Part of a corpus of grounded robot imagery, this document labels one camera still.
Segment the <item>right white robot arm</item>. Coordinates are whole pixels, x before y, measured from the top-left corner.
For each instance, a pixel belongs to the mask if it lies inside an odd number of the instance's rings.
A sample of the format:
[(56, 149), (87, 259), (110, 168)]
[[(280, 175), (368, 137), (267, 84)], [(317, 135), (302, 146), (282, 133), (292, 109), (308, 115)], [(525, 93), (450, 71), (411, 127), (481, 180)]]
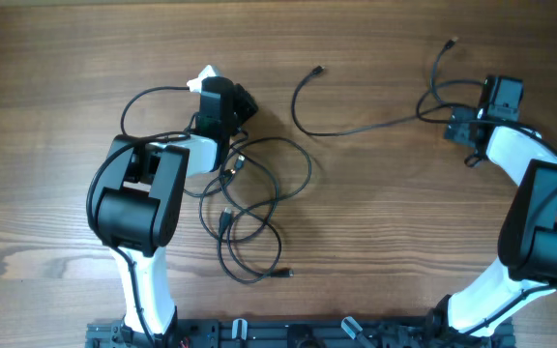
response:
[(475, 107), (451, 104), (444, 137), (472, 148), (468, 167), (499, 166), (517, 185), (493, 263), (427, 315), (425, 337), (472, 345), (530, 302), (557, 292), (557, 151), (521, 124), (523, 83), (490, 75)]

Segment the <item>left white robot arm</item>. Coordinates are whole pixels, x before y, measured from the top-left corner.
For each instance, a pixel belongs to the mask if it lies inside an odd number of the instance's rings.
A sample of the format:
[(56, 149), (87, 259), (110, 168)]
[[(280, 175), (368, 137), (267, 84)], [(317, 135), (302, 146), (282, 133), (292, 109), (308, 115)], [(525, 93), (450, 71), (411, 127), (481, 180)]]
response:
[(183, 130), (116, 135), (86, 198), (88, 225), (114, 256), (127, 311), (116, 335), (124, 347), (166, 347), (177, 326), (165, 248), (176, 230), (192, 176), (217, 171), (233, 136), (258, 106), (239, 84), (205, 77), (199, 109)]

